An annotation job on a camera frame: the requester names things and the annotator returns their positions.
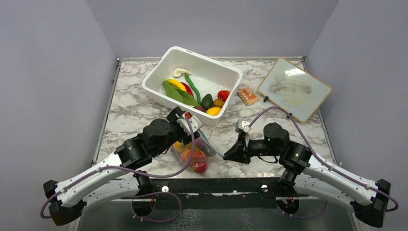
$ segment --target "toy tomato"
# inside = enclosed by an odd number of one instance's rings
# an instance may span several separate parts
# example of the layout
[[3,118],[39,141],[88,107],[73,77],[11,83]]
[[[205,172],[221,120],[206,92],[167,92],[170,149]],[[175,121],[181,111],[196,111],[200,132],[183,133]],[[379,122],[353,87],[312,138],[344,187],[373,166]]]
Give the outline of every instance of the toy tomato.
[[[190,155],[191,155],[191,150],[185,150],[181,153],[180,158],[185,163],[188,161]],[[206,158],[207,158],[207,155],[203,153],[202,151],[193,152],[192,159],[195,161],[205,160]]]
[[228,90],[220,90],[218,92],[218,98],[222,101],[226,101],[229,95],[230,95],[230,91]]
[[195,164],[192,165],[192,169],[194,172],[205,172],[208,168],[207,162],[195,162]]

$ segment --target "white plastic bin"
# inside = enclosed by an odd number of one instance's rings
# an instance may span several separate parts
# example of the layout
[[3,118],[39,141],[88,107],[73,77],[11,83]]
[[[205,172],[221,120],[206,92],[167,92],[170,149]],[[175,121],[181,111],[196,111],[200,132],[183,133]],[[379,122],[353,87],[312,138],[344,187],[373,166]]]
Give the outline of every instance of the white plastic bin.
[[[213,100],[215,100],[220,90],[229,90],[231,92],[218,115],[209,115],[166,96],[163,87],[163,81],[166,79],[172,78],[187,83],[184,75],[178,78],[173,77],[176,68],[183,68],[192,72],[192,75],[189,76],[200,92],[201,99],[210,93]],[[235,67],[181,47],[172,47],[164,54],[159,64],[144,78],[142,86],[161,105],[171,109],[179,106],[182,110],[197,116],[203,124],[215,127],[227,109],[230,98],[233,97],[241,79],[242,71]]]

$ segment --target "toy green pepper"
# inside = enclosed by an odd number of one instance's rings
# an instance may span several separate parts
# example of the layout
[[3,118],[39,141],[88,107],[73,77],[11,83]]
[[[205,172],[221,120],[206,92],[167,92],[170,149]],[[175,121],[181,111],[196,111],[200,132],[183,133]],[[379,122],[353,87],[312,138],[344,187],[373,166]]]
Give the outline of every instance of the toy green pepper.
[[192,83],[189,75],[187,73],[184,73],[184,77],[186,78],[186,81],[190,84],[190,87],[192,88],[192,90],[195,92],[195,94],[197,95],[197,102],[198,104],[201,104],[201,96],[200,96],[200,92],[197,90],[197,88],[194,86],[194,84]]

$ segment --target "toy red pepper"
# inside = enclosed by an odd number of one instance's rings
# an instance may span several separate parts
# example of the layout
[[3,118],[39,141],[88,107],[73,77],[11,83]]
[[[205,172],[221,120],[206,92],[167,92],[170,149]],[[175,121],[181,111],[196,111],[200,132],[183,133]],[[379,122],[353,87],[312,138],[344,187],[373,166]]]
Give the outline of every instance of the toy red pepper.
[[218,92],[218,98],[222,101],[226,101],[228,96],[230,95],[230,91],[229,90],[220,90]]
[[190,88],[187,84],[185,84],[185,83],[183,83],[183,82],[182,82],[181,84],[186,87],[186,92],[187,92],[188,94],[194,96],[194,95],[192,94],[191,88]]

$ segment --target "gray wall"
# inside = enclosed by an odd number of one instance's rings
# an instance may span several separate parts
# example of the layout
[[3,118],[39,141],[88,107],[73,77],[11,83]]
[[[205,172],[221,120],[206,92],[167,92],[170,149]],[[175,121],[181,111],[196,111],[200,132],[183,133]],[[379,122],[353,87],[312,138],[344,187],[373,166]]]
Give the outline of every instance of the gray wall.
[[338,0],[88,0],[118,57],[308,55]]
[[85,0],[1,1],[0,30],[1,230],[62,230],[42,184],[90,166],[115,55]]
[[407,12],[406,0],[340,0],[306,60],[333,86],[321,110],[337,158],[391,182],[400,209],[384,230],[393,231],[408,224]]

